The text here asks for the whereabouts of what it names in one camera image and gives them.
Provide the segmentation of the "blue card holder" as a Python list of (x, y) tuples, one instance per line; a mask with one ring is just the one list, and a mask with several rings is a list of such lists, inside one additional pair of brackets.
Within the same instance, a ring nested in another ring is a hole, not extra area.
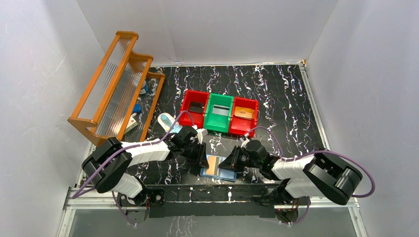
[(226, 157), (207, 155), (209, 168), (201, 168), (200, 176), (235, 182), (236, 172), (218, 167), (225, 160)]

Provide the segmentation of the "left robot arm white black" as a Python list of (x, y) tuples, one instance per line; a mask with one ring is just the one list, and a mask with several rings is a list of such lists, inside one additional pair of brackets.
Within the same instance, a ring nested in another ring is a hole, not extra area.
[(82, 170), (88, 176), (85, 183), (92, 184), (98, 193), (117, 192), (133, 204), (143, 205), (148, 190), (138, 177), (129, 175), (127, 169), (140, 163), (174, 158), (184, 158), (194, 166), (208, 168), (203, 142), (207, 133), (204, 128), (185, 126), (177, 133), (167, 133), (152, 141), (127, 143), (110, 137), (83, 161)]

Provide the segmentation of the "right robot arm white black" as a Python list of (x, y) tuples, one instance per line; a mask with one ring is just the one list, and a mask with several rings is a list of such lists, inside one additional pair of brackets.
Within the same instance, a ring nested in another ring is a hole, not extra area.
[(346, 205), (363, 179), (362, 173), (337, 153), (323, 150), (280, 158), (267, 152), (258, 140), (235, 146), (218, 167), (235, 172), (253, 167), (265, 178), (280, 181), (270, 194), (254, 199), (267, 205), (292, 204), (301, 197), (324, 197)]

